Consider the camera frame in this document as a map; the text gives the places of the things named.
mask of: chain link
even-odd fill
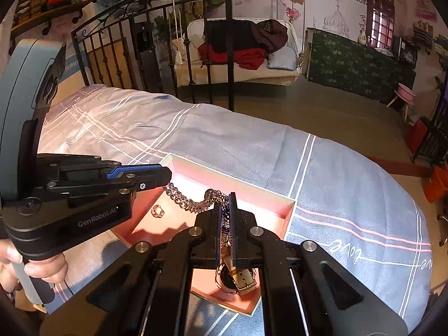
[[[185,211],[192,213],[200,213],[207,211],[211,205],[214,203],[219,203],[221,205],[221,213],[223,215],[223,223],[221,229],[221,244],[227,244],[229,242],[229,206],[228,206],[228,196],[219,191],[218,189],[208,189],[204,193],[204,199],[201,202],[195,202],[192,199],[187,198],[182,194],[177,187],[174,187],[172,182],[168,183],[167,186],[162,187],[166,194],[174,201],[175,204],[179,205],[180,208]]]

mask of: human hand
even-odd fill
[[[10,293],[17,285],[17,276],[11,262],[21,263],[22,255],[11,240],[0,240],[0,284]],[[25,265],[25,273],[33,278],[41,278],[48,283],[60,283],[67,275],[69,265],[63,253],[46,260],[30,260]]]

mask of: window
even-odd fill
[[[373,48],[392,48],[395,11],[384,0],[374,0],[370,45]]]
[[[395,27],[394,0],[367,0],[367,28],[372,48],[392,48]]]

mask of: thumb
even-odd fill
[[[14,244],[10,239],[0,240],[0,262],[8,263],[15,262],[21,263],[23,260],[22,255],[17,251]]]

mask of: ring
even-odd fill
[[[164,214],[165,211],[159,205],[155,205],[153,208],[151,208],[151,215],[157,217],[158,219],[161,218]]]

